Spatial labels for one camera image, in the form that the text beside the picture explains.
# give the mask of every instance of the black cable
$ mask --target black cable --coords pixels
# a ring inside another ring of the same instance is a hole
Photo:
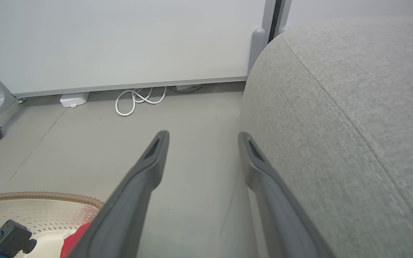
[[[189,90],[189,91],[180,91],[180,90],[174,90],[171,87],[167,87],[169,90],[174,91],[174,92],[179,92],[179,93],[193,93],[196,92],[197,90],[200,90],[203,87],[203,85],[198,86],[195,90]]]

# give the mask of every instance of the sofa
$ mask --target sofa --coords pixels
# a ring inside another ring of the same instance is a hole
[[[413,18],[285,31],[252,68],[240,121],[337,257],[413,257]]]

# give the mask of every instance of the red cloth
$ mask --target red cloth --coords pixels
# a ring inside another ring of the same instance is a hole
[[[69,253],[76,246],[76,243],[81,239],[82,235],[85,233],[87,228],[90,226],[91,222],[80,226],[76,232],[63,241],[62,252],[60,253],[60,258],[67,258]]]

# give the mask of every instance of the basket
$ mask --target basket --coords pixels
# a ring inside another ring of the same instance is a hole
[[[91,222],[104,203],[86,196],[52,192],[0,194],[0,227],[12,219],[30,230],[38,241],[29,254],[17,258],[59,258],[63,235]]]

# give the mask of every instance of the braided beige rim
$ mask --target braided beige rim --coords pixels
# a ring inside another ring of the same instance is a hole
[[[105,203],[96,198],[66,193],[52,192],[16,192],[0,194],[0,201],[5,200],[22,200],[22,199],[44,199],[56,201],[72,201],[79,204],[87,204],[97,209],[101,209]]]

